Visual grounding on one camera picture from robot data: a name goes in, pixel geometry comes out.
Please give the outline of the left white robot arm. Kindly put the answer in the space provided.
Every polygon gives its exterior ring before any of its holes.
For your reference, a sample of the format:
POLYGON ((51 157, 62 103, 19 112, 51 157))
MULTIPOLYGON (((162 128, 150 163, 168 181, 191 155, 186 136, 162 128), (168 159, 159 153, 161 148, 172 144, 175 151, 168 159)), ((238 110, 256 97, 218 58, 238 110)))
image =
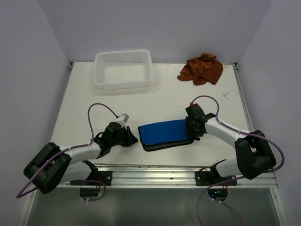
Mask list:
POLYGON ((138 142, 129 126, 111 122, 104 132, 98 133, 92 143, 62 149, 53 142, 47 143, 24 169, 24 175, 43 194, 50 193, 60 183, 71 165, 89 167, 81 174, 87 185, 94 184, 98 174, 89 160, 99 159, 109 154, 115 146, 130 147, 138 142))

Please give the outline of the blue and grey towel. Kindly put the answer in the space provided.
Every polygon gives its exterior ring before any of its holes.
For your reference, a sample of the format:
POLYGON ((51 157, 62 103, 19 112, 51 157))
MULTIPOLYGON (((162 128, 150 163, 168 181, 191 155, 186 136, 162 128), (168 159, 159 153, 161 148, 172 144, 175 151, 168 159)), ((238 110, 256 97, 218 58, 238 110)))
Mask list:
POLYGON ((200 140, 186 135, 185 119, 142 125, 138 131, 143 149, 147 152, 190 145, 200 140))

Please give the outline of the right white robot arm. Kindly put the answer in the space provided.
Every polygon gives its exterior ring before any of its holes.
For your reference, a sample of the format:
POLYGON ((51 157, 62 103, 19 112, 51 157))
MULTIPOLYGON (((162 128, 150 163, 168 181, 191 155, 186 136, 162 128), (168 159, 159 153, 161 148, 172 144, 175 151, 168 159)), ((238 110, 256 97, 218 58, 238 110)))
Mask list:
POLYGON ((215 114, 205 114, 198 104, 191 104, 185 110, 186 135, 203 137, 209 134, 229 144, 235 150, 234 159, 215 163, 210 166, 209 171, 200 171, 200 177, 220 185, 226 178, 237 175, 254 179, 276 165, 276 158, 261 131, 250 132, 231 128, 229 124, 217 120, 215 114))

